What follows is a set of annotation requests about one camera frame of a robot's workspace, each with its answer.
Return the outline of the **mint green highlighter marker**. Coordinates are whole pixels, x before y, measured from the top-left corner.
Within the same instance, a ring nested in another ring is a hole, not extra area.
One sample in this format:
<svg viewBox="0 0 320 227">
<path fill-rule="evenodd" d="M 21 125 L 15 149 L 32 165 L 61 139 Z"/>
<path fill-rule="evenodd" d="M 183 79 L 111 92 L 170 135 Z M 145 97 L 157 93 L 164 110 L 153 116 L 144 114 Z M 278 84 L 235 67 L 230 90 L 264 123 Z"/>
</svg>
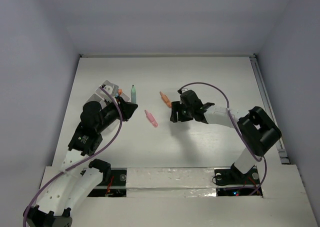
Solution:
<svg viewBox="0 0 320 227">
<path fill-rule="evenodd" d="M 136 87 L 134 85 L 132 85 L 132 87 L 131 87 L 130 95 L 131 95 L 131 102 L 133 104 L 137 104 L 137 91 L 136 91 Z"/>
</svg>

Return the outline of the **orange eraser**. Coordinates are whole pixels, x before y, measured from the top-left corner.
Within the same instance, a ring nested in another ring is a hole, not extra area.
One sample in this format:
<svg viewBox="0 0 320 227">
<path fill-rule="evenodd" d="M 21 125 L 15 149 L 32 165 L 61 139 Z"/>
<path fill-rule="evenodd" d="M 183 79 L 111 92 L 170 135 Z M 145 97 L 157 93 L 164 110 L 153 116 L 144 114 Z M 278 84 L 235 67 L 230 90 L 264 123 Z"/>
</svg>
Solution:
<svg viewBox="0 0 320 227">
<path fill-rule="evenodd" d="M 118 95 L 120 96 L 122 93 L 123 93 L 123 90 L 119 88 L 118 89 Z"/>
</svg>

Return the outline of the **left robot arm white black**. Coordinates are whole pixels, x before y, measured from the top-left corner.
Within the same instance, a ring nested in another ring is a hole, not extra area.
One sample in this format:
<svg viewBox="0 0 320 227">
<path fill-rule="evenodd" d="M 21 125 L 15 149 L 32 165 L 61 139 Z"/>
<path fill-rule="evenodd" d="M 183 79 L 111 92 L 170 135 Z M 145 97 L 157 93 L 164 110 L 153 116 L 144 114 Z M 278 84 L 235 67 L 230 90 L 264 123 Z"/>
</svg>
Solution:
<svg viewBox="0 0 320 227">
<path fill-rule="evenodd" d="M 127 122 L 138 108 L 118 96 L 89 100 L 82 107 L 80 123 L 68 144 L 59 173 L 48 181 L 23 213 L 23 226 L 70 227 L 73 215 L 98 185 L 113 180 L 110 163 L 97 159 L 102 132 L 115 121 Z"/>
</svg>

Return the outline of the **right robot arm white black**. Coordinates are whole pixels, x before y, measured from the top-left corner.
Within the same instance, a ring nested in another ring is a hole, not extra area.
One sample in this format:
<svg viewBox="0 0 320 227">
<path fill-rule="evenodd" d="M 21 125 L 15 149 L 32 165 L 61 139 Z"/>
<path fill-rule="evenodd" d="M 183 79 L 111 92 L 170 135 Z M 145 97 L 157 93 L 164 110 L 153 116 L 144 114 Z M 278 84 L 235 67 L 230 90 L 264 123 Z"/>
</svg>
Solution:
<svg viewBox="0 0 320 227">
<path fill-rule="evenodd" d="M 230 178 L 235 183 L 242 183 L 255 164 L 282 137 L 280 129 L 259 106 L 243 112 L 212 102 L 202 103 L 193 90 L 181 91 L 180 100 L 171 103 L 170 121 L 177 123 L 192 120 L 233 128 L 245 145 L 239 158 L 227 169 L 226 174 L 222 174 L 220 181 Z"/>
</svg>

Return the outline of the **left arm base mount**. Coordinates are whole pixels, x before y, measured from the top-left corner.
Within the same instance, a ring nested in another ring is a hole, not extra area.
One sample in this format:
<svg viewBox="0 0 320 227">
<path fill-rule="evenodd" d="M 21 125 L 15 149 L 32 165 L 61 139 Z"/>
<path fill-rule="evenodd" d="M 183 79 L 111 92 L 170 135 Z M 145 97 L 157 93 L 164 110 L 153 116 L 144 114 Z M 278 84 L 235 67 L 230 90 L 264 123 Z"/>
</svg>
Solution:
<svg viewBox="0 0 320 227">
<path fill-rule="evenodd" d="M 110 163 L 100 159 L 94 159 L 88 167 L 98 169 L 102 173 L 102 181 L 93 188 L 88 197 L 122 198 L 127 196 L 126 168 L 112 168 Z"/>
</svg>

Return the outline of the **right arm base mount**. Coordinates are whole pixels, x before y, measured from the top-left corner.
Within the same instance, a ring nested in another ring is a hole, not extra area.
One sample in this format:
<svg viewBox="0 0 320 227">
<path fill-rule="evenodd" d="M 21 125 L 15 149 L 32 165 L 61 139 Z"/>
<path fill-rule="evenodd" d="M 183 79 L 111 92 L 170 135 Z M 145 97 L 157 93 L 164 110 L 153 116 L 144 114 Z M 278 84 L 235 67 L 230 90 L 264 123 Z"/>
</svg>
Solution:
<svg viewBox="0 0 320 227">
<path fill-rule="evenodd" d="M 263 196 L 258 169 L 254 164 L 241 172 L 233 163 L 230 167 L 214 170 L 211 182 L 216 185 L 219 197 Z"/>
</svg>

